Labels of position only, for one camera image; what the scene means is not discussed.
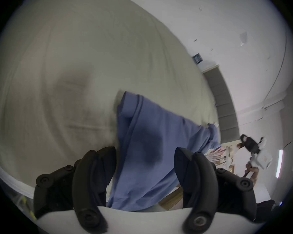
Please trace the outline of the person's right hand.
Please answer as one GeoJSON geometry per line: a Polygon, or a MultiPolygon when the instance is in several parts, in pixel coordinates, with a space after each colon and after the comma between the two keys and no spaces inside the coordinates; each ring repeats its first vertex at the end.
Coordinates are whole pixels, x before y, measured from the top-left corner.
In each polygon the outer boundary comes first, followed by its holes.
{"type": "Polygon", "coordinates": [[[249,178],[253,183],[255,183],[258,179],[259,169],[257,167],[253,167],[250,162],[246,164],[245,177],[249,178]]]}

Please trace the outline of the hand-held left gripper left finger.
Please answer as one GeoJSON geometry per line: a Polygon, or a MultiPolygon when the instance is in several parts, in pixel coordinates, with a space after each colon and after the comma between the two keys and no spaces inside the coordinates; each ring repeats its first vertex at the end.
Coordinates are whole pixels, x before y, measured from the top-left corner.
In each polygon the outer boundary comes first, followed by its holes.
{"type": "Polygon", "coordinates": [[[50,234],[102,234],[108,222],[100,212],[106,207],[106,190],[117,166],[113,146],[90,150],[75,164],[36,179],[36,224],[50,234]]]}

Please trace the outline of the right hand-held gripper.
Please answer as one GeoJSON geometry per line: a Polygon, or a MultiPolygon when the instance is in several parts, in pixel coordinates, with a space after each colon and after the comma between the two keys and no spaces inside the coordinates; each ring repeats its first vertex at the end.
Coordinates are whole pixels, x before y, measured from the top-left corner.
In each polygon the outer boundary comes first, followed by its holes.
{"type": "Polygon", "coordinates": [[[261,137],[259,143],[244,134],[240,136],[240,149],[246,148],[251,153],[251,167],[267,169],[272,162],[272,155],[266,149],[266,138],[261,137]]]}

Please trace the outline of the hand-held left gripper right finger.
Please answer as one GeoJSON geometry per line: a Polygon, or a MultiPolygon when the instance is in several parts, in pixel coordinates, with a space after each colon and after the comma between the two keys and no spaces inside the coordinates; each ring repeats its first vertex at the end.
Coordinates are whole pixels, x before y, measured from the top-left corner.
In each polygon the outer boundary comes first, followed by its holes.
{"type": "Polygon", "coordinates": [[[192,208],[182,226],[184,233],[206,232],[217,212],[255,220],[257,204],[249,178],[216,168],[204,154],[186,148],[176,148],[174,170],[183,189],[183,208],[192,208]]]}

